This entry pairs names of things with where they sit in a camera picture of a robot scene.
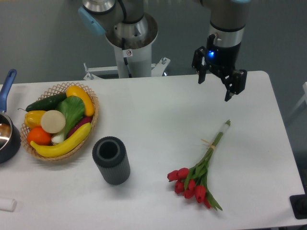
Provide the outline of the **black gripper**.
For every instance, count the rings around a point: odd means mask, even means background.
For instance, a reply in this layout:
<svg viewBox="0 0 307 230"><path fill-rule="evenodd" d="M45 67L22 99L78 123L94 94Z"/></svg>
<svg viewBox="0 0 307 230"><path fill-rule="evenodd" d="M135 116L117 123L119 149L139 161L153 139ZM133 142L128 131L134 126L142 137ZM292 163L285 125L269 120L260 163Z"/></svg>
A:
<svg viewBox="0 0 307 230"><path fill-rule="evenodd" d="M196 70L198 84L205 81L206 73L218 77L226 87L225 101L228 102L235 94L245 89L247 71L236 68L236 59L240 45L233 47L218 47L212 45L209 49L201 46L195 50L192 67Z"/></svg>

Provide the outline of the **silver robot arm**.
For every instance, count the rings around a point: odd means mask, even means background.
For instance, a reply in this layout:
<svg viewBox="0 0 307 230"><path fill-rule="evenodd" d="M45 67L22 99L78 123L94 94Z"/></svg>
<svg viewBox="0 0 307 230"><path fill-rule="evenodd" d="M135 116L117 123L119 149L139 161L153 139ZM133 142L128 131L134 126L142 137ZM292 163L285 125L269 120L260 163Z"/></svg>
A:
<svg viewBox="0 0 307 230"><path fill-rule="evenodd" d="M251 2L201 0L200 5L211 11L210 26L206 46L195 50L191 65L199 83L207 72L220 78L228 101L246 85L247 71L235 64ZM120 78L153 76L152 43L158 26L144 11L142 0L85 0L78 14L88 30L105 36L113 46Z"/></svg>

